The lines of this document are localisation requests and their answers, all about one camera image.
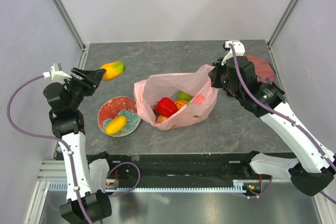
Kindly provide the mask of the orange green mango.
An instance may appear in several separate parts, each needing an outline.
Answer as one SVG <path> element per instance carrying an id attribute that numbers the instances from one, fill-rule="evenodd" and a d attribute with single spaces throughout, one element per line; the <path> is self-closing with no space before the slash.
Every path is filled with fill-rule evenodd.
<path id="1" fill-rule="evenodd" d="M 110 81 L 121 74 L 123 74 L 126 70 L 126 66 L 122 61 L 115 61 L 107 64 L 103 64 L 101 69 L 105 69 L 106 72 L 103 75 L 103 81 Z"/>

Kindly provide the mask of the green apple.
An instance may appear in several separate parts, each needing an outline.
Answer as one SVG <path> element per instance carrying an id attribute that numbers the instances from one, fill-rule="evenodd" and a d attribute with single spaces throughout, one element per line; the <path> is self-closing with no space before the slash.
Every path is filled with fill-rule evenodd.
<path id="1" fill-rule="evenodd" d="M 191 101 L 194 97 L 183 92 L 183 91 L 180 91 L 178 94 L 177 94 L 177 100 L 185 100 L 187 102 Z"/>

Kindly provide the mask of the yellow mango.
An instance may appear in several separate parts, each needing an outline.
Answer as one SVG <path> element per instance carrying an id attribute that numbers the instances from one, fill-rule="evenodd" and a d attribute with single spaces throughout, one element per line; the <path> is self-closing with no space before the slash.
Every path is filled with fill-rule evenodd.
<path id="1" fill-rule="evenodd" d="M 117 116 L 111 122 L 109 122 L 105 128 L 105 133 L 107 135 L 114 135 L 120 132 L 127 124 L 127 117 L 124 115 Z"/>

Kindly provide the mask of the pink plastic bag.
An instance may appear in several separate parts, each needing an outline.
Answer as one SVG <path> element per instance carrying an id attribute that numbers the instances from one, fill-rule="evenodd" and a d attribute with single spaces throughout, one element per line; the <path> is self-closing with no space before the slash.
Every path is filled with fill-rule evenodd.
<path id="1" fill-rule="evenodd" d="M 211 87 L 208 73 L 214 67 L 201 66 L 194 73 L 167 73 L 149 76 L 134 84 L 134 98 L 138 116 L 159 130 L 186 127 L 206 120 L 213 110 L 218 90 Z M 162 123 L 156 122 L 154 106 L 163 98 L 177 98 L 183 91 L 193 98 Z"/>

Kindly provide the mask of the red apple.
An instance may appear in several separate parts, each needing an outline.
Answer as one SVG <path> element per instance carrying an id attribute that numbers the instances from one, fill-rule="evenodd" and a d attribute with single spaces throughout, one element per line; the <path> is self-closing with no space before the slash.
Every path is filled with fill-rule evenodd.
<path id="1" fill-rule="evenodd" d="M 169 118 L 178 111 L 176 104 L 169 98 L 163 97 L 156 105 L 157 114 Z"/>

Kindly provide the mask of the pineapple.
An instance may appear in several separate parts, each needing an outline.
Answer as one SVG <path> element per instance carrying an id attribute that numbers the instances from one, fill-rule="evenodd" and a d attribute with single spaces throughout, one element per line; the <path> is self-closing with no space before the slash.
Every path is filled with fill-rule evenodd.
<path id="1" fill-rule="evenodd" d="M 177 106 L 177 108 L 178 108 L 178 110 L 179 110 L 179 109 L 181 109 L 184 105 L 186 105 L 188 102 L 185 101 L 185 100 L 176 100 L 176 101 L 174 101 L 174 103 L 176 104 L 176 106 Z M 155 107 L 156 107 L 156 105 L 154 105 L 154 107 L 153 107 L 153 112 L 154 112 L 155 114 L 157 114 L 157 112 L 155 111 Z"/>

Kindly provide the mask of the peach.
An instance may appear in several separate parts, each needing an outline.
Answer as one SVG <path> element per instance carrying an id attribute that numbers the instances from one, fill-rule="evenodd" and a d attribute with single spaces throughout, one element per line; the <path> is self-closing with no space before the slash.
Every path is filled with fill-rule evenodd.
<path id="1" fill-rule="evenodd" d="M 159 117 L 157 118 L 156 122 L 157 122 L 158 124 L 160 124 L 160 123 L 163 123 L 164 121 L 166 121 L 167 119 L 168 119 L 168 117 L 159 115 Z"/>

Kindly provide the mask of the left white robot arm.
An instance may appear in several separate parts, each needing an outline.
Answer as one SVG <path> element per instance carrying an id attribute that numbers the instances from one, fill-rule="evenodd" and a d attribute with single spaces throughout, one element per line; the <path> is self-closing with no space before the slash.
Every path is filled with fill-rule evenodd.
<path id="1" fill-rule="evenodd" d="M 79 111 L 84 97 L 94 94 L 105 72 L 72 68 L 67 74 L 54 63 L 44 73 L 51 84 L 43 95 L 51 107 L 52 133 L 60 144 L 67 177 L 67 202 L 59 210 L 69 223 L 95 223 L 112 214 L 106 182 L 114 175 L 115 165 L 105 155 L 87 160 L 85 123 Z"/>

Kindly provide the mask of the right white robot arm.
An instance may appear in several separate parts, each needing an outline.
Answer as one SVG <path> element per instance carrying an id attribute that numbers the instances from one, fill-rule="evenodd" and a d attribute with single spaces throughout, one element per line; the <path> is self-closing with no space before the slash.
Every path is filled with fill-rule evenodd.
<path id="1" fill-rule="evenodd" d="M 257 174 L 288 179 L 302 193 L 315 196 L 335 176 L 335 153 L 321 144 L 301 124 L 275 83 L 262 82 L 254 64 L 244 56 L 218 58 L 208 75 L 211 86 L 224 89 L 245 110 L 271 127 L 294 153 L 294 158 L 251 151 L 240 166 L 248 179 Z"/>

